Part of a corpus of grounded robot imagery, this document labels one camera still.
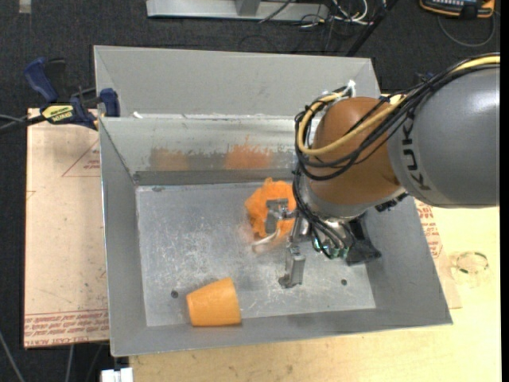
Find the black carpet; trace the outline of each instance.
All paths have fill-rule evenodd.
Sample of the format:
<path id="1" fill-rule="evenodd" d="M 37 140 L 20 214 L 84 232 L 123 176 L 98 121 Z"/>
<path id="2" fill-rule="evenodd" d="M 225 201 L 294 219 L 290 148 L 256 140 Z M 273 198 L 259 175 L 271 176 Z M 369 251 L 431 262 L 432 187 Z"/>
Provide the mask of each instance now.
<path id="1" fill-rule="evenodd" d="M 486 44 L 467 47 L 446 37 L 418 0 L 398 0 L 355 56 L 372 58 L 382 91 L 393 92 L 413 85 L 417 73 L 440 72 L 459 59 L 500 51 L 499 14 L 493 20 L 443 24 L 456 39 L 476 45 L 488 39 L 493 25 L 495 31 Z M 64 58 L 70 82 L 88 87 L 94 83 L 93 45 L 345 56 L 361 32 L 352 25 L 304 31 L 276 21 L 148 19 L 146 0 L 32 0 L 31 14 L 19 14 L 19 0 L 0 0 L 0 113 L 21 117 L 27 107 L 43 104 L 22 73 L 37 57 Z M 61 382 L 69 347 L 22 348 L 25 152 L 24 131 L 0 135 L 0 330 L 27 382 Z M 97 352 L 91 380 L 97 370 L 115 366 L 107 346 L 77 345 L 71 380 L 85 380 Z M 0 381 L 11 380 L 17 376 L 0 349 Z"/>

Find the orange cup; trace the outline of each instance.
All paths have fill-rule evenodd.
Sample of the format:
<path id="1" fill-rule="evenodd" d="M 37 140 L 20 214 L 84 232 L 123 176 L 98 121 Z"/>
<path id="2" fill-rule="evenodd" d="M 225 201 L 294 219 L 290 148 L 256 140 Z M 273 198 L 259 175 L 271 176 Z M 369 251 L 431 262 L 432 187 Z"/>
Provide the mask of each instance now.
<path id="1" fill-rule="evenodd" d="M 234 325 L 241 322 L 239 300 L 229 277 L 189 293 L 186 301 L 194 326 Z"/>

